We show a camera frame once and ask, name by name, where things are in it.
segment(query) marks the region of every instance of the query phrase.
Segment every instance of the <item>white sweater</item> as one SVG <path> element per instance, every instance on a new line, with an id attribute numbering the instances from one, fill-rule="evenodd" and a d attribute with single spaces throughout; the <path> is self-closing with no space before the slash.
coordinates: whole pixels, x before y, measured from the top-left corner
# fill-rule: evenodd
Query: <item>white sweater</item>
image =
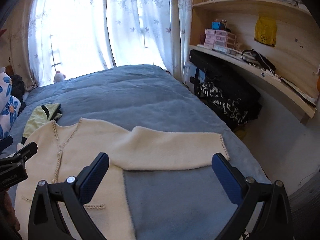
<path id="1" fill-rule="evenodd" d="M 37 143 L 38 152 L 26 163 L 28 179 L 18 185 L 15 201 L 23 239 L 27 239 L 31 201 L 38 181 L 63 182 L 76 176 L 100 152 L 109 155 L 110 167 L 85 208 L 109 240 L 135 239 L 123 170 L 195 169 L 210 165 L 212 155 L 218 152 L 229 159 L 222 136 L 217 133 L 160 132 L 139 126 L 130 132 L 110 122 L 84 118 L 67 127 L 54 120 L 48 122 L 25 145 L 32 141 Z M 65 206 L 60 207 L 72 236 L 80 239 Z"/>

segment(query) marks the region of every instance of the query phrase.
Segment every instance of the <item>sweater sleeve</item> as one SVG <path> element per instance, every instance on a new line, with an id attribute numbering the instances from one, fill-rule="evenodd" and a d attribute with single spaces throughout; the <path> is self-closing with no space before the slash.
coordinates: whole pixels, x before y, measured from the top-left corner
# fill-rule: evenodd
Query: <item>sweater sleeve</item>
<path id="1" fill-rule="evenodd" d="M 222 135 L 217 133 L 160 132 L 135 127 L 114 142 L 112 162 L 124 170 L 189 170 L 211 165 L 222 153 L 229 160 Z"/>

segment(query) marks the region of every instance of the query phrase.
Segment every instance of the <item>braided trim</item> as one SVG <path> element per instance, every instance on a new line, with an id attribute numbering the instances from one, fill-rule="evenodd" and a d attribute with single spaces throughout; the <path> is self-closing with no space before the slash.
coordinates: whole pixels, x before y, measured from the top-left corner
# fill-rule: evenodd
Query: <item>braided trim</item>
<path id="1" fill-rule="evenodd" d="M 106 205 L 105 204 L 100 204 L 100 205 L 88 205 L 88 204 L 84 204 L 84 208 L 85 209 L 105 209 Z"/>
<path id="2" fill-rule="evenodd" d="M 222 146 L 222 148 L 223 148 L 223 151 L 224 151 L 224 153 L 225 153 L 226 156 L 229 156 L 229 154 L 228 154 L 228 152 L 227 152 L 226 145 L 224 144 L 223 137 L 222 137 L 221 134 L 219 134 L 219 135 L 220 135 L 220 143 L 221 143 L 221 146 Z"/>
<path id="3" fill-rule="evenodd" d="M 63 149 L 65 148 L 65 146 L 73 138 L 73 136 L 75 135 L 75 133 L 79 129 L 79 127 L 81 125 L 81 121 L 82 121 L 82 119 L 80 118 L 80 120 L 79 120 L 79 122 L 78 122 L 78 124 L 76 126 L 76 129 L 73 131 L 73 133 L 70 135 L 69 139 L 62 146 L 60 145 L 60 140 L 59 140 L 59 136 L 58 136 L 58 133 L 57 133 L 56 122 L 55 122 L 55 120 L 52 121 L 53 133 L 54 133 L 54 136 L 56 138 L 56 141 L 57 141 L 57 144 L 58 144 L 58 147 L 59 147 L 57 165 L 56 165 L 56 169 L 54 171 L 54 178 L 52 179 L 52 183 L 58 183 L 58 176 L 59 176 L 59 170 L 60 170 L 60 167 L 61 167 Z"/>
<path id="4" fill-rule="evenodd" d="M 32 203 L 32 199 L 29 199 L 29 198 L 26 198 L 24 196 L 21 196 L 21 198 L 25 201 L 28 201 L 30 203 Z M 83 205 L 85 209 L 98 209 L 98 210 L 101 210 L 101 209 L 105 209 L 106 208 L 106 205 L 104 203 L 100 204 L 100 205 L 88 205 L 88 204 L 84 204 Z"/>
<path id="5" fill-rule="evenodd" d="M 28 202 L 32 202 L 32 199 L 26 198 L 26 197 L 24 197 L 24 196 L 21 196 L 21 198 L 24 199 L 24 200 L 26 200 L 26 201 L 28 201 Z"/>

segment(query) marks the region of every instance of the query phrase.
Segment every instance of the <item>orange object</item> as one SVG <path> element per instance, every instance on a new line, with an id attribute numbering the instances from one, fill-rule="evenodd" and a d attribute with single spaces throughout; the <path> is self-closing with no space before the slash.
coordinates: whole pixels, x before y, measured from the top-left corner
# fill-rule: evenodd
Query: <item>orange object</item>
<path id="1" fill-rule="evenodd" d="M 13 76 L 14 75 L 14 72 L 13 72 L 13 69 L 12 69 L 12 66 L 6 66 L 5 67 L 5 72 L 8 76 Z"/>
<path id="2" fill-rule="evenodd" d="M 320 76 L 319 76 L 319 79 L 318 79 L 318 82 L 317 82 L 317 90 L 318 90 L 319 93 L 320 93 Z"/>

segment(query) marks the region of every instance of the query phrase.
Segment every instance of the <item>blue blanket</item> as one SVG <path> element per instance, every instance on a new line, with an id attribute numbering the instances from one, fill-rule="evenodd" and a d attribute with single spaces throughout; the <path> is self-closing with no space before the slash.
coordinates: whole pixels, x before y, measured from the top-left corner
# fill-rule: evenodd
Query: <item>blue blanket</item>
<path id="1" fill-rule="evenodd" d="M 84 117 L 106 120 L 127 130 L 139 125 L 170 132 L 220 133 L 231 165 L 244 176 L 269 183 L 258 162 L 225 123 L 157 66 L 122 66 L 31 91 L 27 107 L 10 131 L 14 143 L 6 155 L 16 151 L 33 109 L 48 103 L 61 104 L 61 126 Z M 124 180 L 137 240 L 214 239 L 236 210 L 211 167 L 125 171 Z M 14 188 L 10 194 L 14 198 Z"/>

